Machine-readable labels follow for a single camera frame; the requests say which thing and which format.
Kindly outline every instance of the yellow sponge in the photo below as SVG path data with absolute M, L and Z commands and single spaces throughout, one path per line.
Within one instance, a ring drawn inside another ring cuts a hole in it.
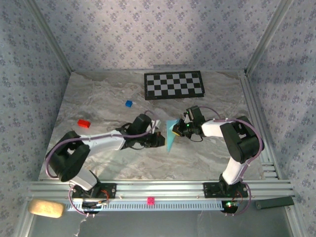
M 30 201 L 28 211 L 35 215 L 59 218 L 63 215 L 65 205 L 54 201 L 33 199 Z

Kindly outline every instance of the marble surface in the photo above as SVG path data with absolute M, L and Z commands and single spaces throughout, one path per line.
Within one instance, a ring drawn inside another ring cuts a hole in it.
M 154 111 L 162 121 L 160 130 L 166 137 L 165 121 L 177 119 L 186 108 L 205 105 L 227 118 L 248 116 L 237 75 L 202 71 L 205 97 L 145 101 L 144 73 L 149 71 L 108 71 L 72 73 L 53 130 L 48 150 L 70 130 L 78 134 L 111 131 L 134 119 L 145 110 Z M 125 106 L 132 100 L 131 108 Z M 202 109 L 206 119 L 215 114 Z M 91 122 L 89 129 L 77 126 L 78 119 Z M 84 167 L 100 179 L 218 179 L 225 170 L 229 153 L 222 138 L 209 137 L 195 143 L 176 137 L 170 153 L 166 146 L 135 151 L 100 152 L 89 156 Z M 39 178 L 47 178 L 44 165 Z M 245 173 L 246 180 L 263 179 L 259 159 Z

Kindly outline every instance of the cable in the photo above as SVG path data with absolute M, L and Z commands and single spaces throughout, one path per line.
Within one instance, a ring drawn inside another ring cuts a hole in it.
M 142 147 L 142 148 L 129 147 L 129 148 L 131 148 L 131 149 L 133 149 L 133 150 L 136 150 L 136 151 L 139 151 L 139 150 L 144 149 L 145 147 Z
M 248 159 L 248 160 L 246 161 L 246 165 L 244 166 L 244 168 L 242 169 L 242 171 L 241 171 L 241 173 L 240 173 L 240 175 L 239 175 L 240 182 L 241 182 L 242 184 L 245 184 L 247 190 L 249 191 L 249 200 L 248 200 L 248 203 L 247 203 L 246 207 L 245 207 L 242 211 L 238 212 L 237 214 L 228 214 L 228 213 L 226 213 L 226 215 L 229 215 L 229 216 L 236 216 L 236 215 L 243 214 L 243 213 L 248 209 L 248 207 L 250 206 L 250 203 L 251 203 L 251 190 L 250 190 L 249 185 L 248 185 L 246 182 L 244 182 L 244 181 L 242 180 L 242 178 L 243 178 L 243 175 L 244 175 L 244 173 L 246 172 L 246 170 L 247 170 L 249 164 L 250 164 L 253 160 L 255 160 L 255 159 L 260 155 L 260 153 L 262 152 L 263 143 L 262 143 L 262 138 L 261 138 L 261 136 L 260 136 L 260 133 L 259 133 L 251 124 L 249 124 L 249 123 L 247 123 L 247 122 L 245 122 L 245 121 L 243 121 L 243 120 L 240 120 L 240 119 L 220 119 L 220 120 L 214 120 L 214 122 L 231 122 L 231 121 L 240 122 L 240 123 L 242 123 L 242 124 L 248 126 L 248 127 L 256 134 L 256 136 L 257 136 L 257 138 L 258 138 L 258 140 L 259 140 L 259 150 L 258 150 L 257 154 L 256 154 L 254 157 L 252 157 L 252 158 L 250 158 L 250 159 Z
M 234 198 L 231 200 L 231 202 L 235 200 L 236 194 L 239 194 L 239 196 L 241 197 L 241 202 L 239 203 L 239 204 L 241 204 L 242 201 L 243 201 L 243 197 L 242 197 L 242 195 L 241 195 L 241 192 L 239 192 L 239 191 L 236 191 L 236 192 L 235 192 L 235 196 L 234 196 Z
M 202 142 L 202 141 L 203 141 L 202 136 L 200 136 L 200 138 L 201 138 L 201 140 L 200 140 L 200 141 L 195 141 L 195 140 L 192 140 L 191 138 L 190 138 L 190 141 L 192 141 L 192 142 Z
M 241 215 L 241 214 L 243 214 L 243 213 L 248 209 L 248 207 L 250 206 L 250 203 L 251 203 L 251 189 L 250 189 L 249 185 L 248 185 L 246 182 L 244 182 L 244 181 L 242 181 L 242 180 L 240 180 L 240 182 L 241 182 L 242 184 L 245 184 L 245 185 L 246 185 L 246 188 L 247 188 L 247 190 L 248 190 L 248 192 L 249 192 L 249 200 L 248 200 L 248 203 L 247 203 L 246 207 L 245 207 L 243 210 L 241 210 L 240 212 L 237 212 L 237 213 L 234 213 L 234 214 L 226 213 L 226 214 L 225 214 L 226 216 L 237 216 L 237 215 Z
M 107 196 L 106 202 L 109 204 L 110 203 L 110 196 L 109 193 L 106 190 L 101 190 L 102 193 L 104 193 Z
M 78 213 L 81 214 L 81 215 L 86 216 L 87 214 L 85 214 L 84 212 L 80 211 L 80 210 L 79 210 L 78 208 L 76 208 L 76 206 L 74 205 L 74 202 L 73 202 L 73 200 L 72 200 L 72 198 L 71 198 L 71 195 L 70 195 L 71 191 L 73 191 L 73 190 L 74 190 L 74 186 L 72 186 L 72 187 L 69 189 L 69 192 L 68 192 L 69 202 L 70 202 L 71 206 L 75 209 L 76 212 L 78 212 Z
M 130 126 L 131 124 L 132 124 L 132 123 L 127 122 L 126 124 L 122 125 L 121 127 L 122 127 L 122 128 L 125 128 L 126 126 Z
M 209 110 L 213 111 L 214 113 L 216 113 L 216 115 L 218 116 L 218 118 L 221 119 L 221 116 L 219 115 L 219 113 L 218 113 L 215 109 L 212 109 L 211 107 L 208 107 L 208 106 L 199 106 L 199 108 L 206 108 L 206 109 L 209 109 Z
M 258 150 L 258 153 L 257 153 L 254 157 L 252 157 L 252 158 L 250 158 L 250 159 L 248 159 L 248 160 L 246 161 L 246 165 L 244 166 L 244 168 L 242 169 L 242 171 L 241 171 L 241 173 L 240 173 L 240 175 L 239 175 L 239 177 L 243 177 L 243 174 L 246 172 L 246 169 L 248 168 L 249 164 L 250 164 L 254 159 L 256 159 L 256 158 L 260 155 L 260 153 L 262 152 L 262 148 L 263 148 L 262 138 L 261 138 L 261 136 L 260 136 L 260 133 L 259 133 L 251 124 L 249 124 L 249 123 L 247 123 L 247 122 L 245 122 L 245 121 L 243 121 L 243 120 L 240 120 L 240 119 L 219 119 L 219 120 L 216 120 L 216 119 L 215 119 L 215 120 L 214 120 L 214 122 L 231 122 L 231 121 L 240 122 L 240 123 L 246 125 L 247 127 L 249 127 L 249 128 L 256 134 L 256 136 L 257 136 L 257 138 L 258 138 L 258 140 L 259 140 L 259 150 Z
M 49 161 L 52 157 L 52 155 L 54 154 L 54 152 L 59 148 L 61 147 L 62 145 L 65 145 L 67 143 L 70 143 L 70 142 L 77 142 L 77 141 L 89 141 L 89 140 L 97 140 L 97 139 L 101 139 L 101 138 L 107 138 L 107 137 L 126 137 L 126 138 L 138 138 L 138 137 L 142 137 L 142 136 L 145 136 L 149 133 L 151 133 L 151 131 L 155 128 L 156 126 L 156 123 L 157 123 L 157 117 L 156 115 L 150 111 L 150 110 L 146 110 L 144 112 L 144 114 L 147 114 L 147 113 L 150 113 L 152 114 L 154 117 L 155 117 L 155 120 L 154 120 L 154 124 L 153 126 L 151 127 L 151 129 L 149 129 L 149 131 L 147 132 L 144 132 L 142 134 L 137 134 L 137 135 L 123 135 L 123 134 L 105 134 L 105 135 L 100 135 L 100 136 L 97 136 L 97 137 L 92 137 L 92 138 L 89 138 L 89 137 L 78 137 L 78 138 L 71 138 L 71 139 L 67 139 L 67 140 L 64 140 L 60 143 L 58 143 L 55 147 L 53 147 L 53 149 L 50 151 L 50 153 L 47 155 L 46 157 L 46 168 L 45 168 L 45 172 L 46 174 L 48 175 L 48 177 L 50 178 L 58 178 L 58 176 L 53 176 L 50 172 L 49 172 Z

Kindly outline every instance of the wall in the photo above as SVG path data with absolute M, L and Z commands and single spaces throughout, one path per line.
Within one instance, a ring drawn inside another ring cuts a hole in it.
M 68 78 L 23 1 L 0 8 L 0 236 L 8 237 L 24 182 L 38 178 Z
M 273 136 L 283 175 L 299 194 L 316 236 L 316 3 L 295 0 L 254 73 L 252 83 Z
M 245 68 L 278 2 L 37 0 L 75 71 Z

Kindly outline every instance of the blue cube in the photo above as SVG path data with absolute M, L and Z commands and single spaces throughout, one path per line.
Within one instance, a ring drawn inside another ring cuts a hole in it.
M 125 103 L 125 105 L 126 105 L 127 107 L 132 107 L 132 104 L 133 104 L 133 102 L 130 101 L 130 100 L 128 100 L 128 101 Z

